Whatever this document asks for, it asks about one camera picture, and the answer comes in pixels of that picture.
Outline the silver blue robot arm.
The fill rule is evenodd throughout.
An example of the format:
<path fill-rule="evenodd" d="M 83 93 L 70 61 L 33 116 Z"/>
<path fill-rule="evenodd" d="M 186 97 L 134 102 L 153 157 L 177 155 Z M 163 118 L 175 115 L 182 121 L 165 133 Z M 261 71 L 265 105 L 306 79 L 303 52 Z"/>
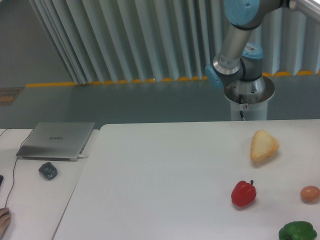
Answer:
<path fill-rule="evenodd" d="M 316 22 L 320 21 L 318 0 L 224 1 L 224 12 L 230 26 L 221 50 L 205 67 L 206 76 L 213 86 L 223 88 L 243 77 L 246 71 L 241 57 L 252 31 L 261 25 L 265 15 L 279 8 L 299 11 Z"/>

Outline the person's hand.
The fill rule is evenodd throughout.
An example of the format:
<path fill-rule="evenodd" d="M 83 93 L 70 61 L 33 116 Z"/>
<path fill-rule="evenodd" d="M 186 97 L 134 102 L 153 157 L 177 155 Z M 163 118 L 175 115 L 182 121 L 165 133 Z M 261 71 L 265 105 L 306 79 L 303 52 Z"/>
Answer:
<path fill-rule="evenodd" d="M 8 207 L 0 209 L 0 237 L 3 236 L 5 230 L 11 223 L 12 215 Z"/>

